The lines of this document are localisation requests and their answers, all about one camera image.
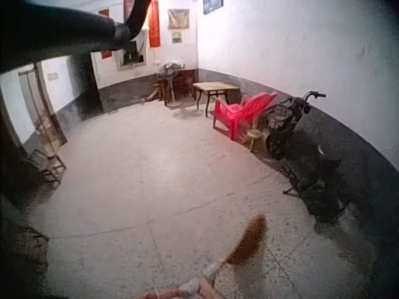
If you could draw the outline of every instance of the broom handle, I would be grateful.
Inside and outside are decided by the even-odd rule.
[[[220,268],[223,266],[224,260],[220,260],[219,262],[212,263],[208,267],[206,267],[203,271],[202,274],[203,276],[211,281],[214,281],[216,278],[216,275],[218,274]],[[200,279],[198,277],[195,277],[191,279],[189,282],[186,282],[182,285],[180,285],[179,290],[182,291],[187,291],[192,296],[190,297],[191,299],[199,299],[201,298],[199,295],[199,290],[200,290]]]

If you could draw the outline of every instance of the framed picture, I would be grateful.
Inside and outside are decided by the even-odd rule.
[[[172,32],[172,43],[181,44],[181,32]]]
[[[169,15],[168,29],[190,28],[189,9],[168,9],[168,15]]]
[[[209,14],[223,6],[223,0],[204,0],[204,14]]]
[[[119,70],[146,64],[147,30],[142,30],[134,39],[116,51]]]

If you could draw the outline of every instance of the broom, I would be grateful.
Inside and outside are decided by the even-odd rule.
[[[258,215],[248,221],[244,234],[234,250],[224,259],[208,266],[202,274],[213,281],[223,265],[241,265],[250,259],[258,250],[266,231],[264,215]],[[179,290],[192,294],[191,299],[201,298],[199,295],[200,278],[195,277],[189,282],[180,285]]]

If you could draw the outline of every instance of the red cloth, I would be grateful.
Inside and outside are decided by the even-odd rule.
[[[103,16],[109,17],[110,16],[110,10],[107,9],[102,9],[99,11],[99,14],[102,14]],[[112,52],[107,50],[107,51],[101,51],[101,58],[106,59],[112,56]]]
[[[156,48],[161,46],[160,35],[160,12],[158,0],[152,0],[150,6],[150,15],[148,18],[148,36],[150,38],[150,47]]]

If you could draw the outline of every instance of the bicycle wheel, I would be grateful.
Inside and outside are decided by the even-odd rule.
[[[281,160],[286,155],[283,150],[284,140],[274,134],[266,138],[266,148],[270,155],[276,160]]]

